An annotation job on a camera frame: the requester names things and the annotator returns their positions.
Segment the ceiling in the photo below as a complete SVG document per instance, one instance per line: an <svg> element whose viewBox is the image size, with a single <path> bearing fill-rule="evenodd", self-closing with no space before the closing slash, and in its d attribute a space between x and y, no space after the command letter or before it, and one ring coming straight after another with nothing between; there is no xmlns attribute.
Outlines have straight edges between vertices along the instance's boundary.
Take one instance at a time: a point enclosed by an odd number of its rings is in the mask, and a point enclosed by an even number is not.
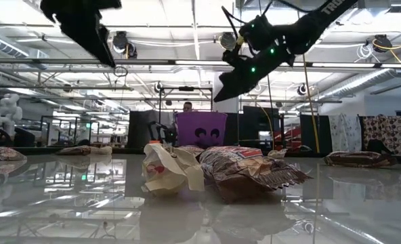
<svg viewBox="0 0 401 244"><path fill-rule="evenodd" d="M35 48L49 55L50 58L58 59L91 59L92 57L76 43L64 36L59 28L45 18L45 16L34 7L39 0L0 0L0 35L7 37L24 48ZM215 43L215 40L224 31L231 31L228 21L224 16L221 6L233 10L237 18L248 21L259 14L256 7L233 9L232 0L122 0L123 8L106 10L102 12L102 23L112 32L127 31L127 36L138 50L138 59L174 59L174 60L221 60L223 48ZM289 24L298 19L297 12L283 7L273 7L269 10L267 17L272 24ZM401 46L401 13L381 14L372 17L366 11L356 10L352 12L351 18L343 21L341 25L332 26L322 37L322 41L306 54L308 62L382 62L392 60L390 52L383 54L373 52L368 58L359 58L359 45L364 44L367 39L373 39L374 35L386 34L394 46ZM37 41L31 39L41 38L56 41ZM9 58L0 52L0 58ZM28 81L38 85L38 74L26 72L27 66L9 66L2 68L16 72ZM74 68L96 68L97 66L70 66ZM67 69L67 66L52 65L50 68ZM190 85L196 87L212 87L214 79L220 70L217 67L178 68L169 66L141 66L133 65L126 67L129 74L126 77L117 77L113 73L42 73L42 79L48 79L44 85L55 86L73 84L81 86L121 87L123 85L133 88L128 90L100 90L102 98L157 98L154 92L154 84L157 81L165 87L179 87ZM313 87L314 93L320 93L357 73L359 70L348 70L343 72L334 69L319 69L308 71L308 81ZM270 74L271 98L273 100L304 99L298 96L296 89L305 82L303 70L291 69L274 71ZM52 93L52 96L81 96L78 90L66 93L61 90L46 89L37 90L40 94ZM182 108L182 102L177 99L187 98L210 98L209 91L173 91L167 95L175 98L171 106L166 108ZM262 79L259 85L243 98L268 99L268 81ZM158 107L156 102L145 104L139 101L121 101L121 105L131 110L150 109ZM60 105L66 101L53 100ZM269 106L269 102L258 102L262 106ZM209 101L193 102L194 109L209 109Z"/></svg>

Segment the purple bin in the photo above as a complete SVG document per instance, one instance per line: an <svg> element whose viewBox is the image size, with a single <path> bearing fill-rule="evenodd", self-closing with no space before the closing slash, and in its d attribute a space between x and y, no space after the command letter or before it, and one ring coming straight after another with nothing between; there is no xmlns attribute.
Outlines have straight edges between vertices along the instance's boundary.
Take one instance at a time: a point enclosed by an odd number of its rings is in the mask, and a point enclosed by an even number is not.
<svg viewBox="0 0 401 244"><path fill-rule="evenodd" d="M180 146L223 146L227 114L186 112L176 114Z"/></svg>

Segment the person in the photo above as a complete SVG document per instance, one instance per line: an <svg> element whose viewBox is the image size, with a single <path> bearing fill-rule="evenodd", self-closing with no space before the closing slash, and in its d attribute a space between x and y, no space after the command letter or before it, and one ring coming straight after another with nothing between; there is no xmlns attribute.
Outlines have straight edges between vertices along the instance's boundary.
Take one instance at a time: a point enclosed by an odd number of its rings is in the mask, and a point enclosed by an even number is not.
<svg viewBox="0 0 401 244"><path fill-rule="evenodd" d="M192 112L193 111L193 104L191 102L185 102L184 107L182 108L183 112Z"/></svg>

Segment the cartoon face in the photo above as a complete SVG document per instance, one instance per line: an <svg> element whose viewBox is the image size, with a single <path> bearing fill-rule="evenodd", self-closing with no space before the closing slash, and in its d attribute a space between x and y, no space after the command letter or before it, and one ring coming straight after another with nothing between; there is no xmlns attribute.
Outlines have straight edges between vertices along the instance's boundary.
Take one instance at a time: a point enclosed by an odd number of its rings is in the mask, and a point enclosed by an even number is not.
<svg viewBox="0 0 401 244"><path fill-rule="evenodd" d="M223 145L226 117L226 114L215 112L177 114L180 146L208 148Z"/></svg>

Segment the patterned curtain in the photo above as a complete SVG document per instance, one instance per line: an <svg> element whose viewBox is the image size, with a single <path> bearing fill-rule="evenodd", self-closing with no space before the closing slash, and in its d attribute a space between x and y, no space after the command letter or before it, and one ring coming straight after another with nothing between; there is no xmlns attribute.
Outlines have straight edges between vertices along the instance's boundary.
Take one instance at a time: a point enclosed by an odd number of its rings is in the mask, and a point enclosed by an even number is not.
<svg viewBox="0 0 401 244"><path fill-rule="evenodd" d="M362 150L362 128L358 116L329 116L333 152Z"/></svg>
<svg viewBox="0 0 401 244"><path fill-rule="evenodd" d="M385 147L401 155L401 116L363 117L364 146L368 146L369 140L380 140Z"/></svg>

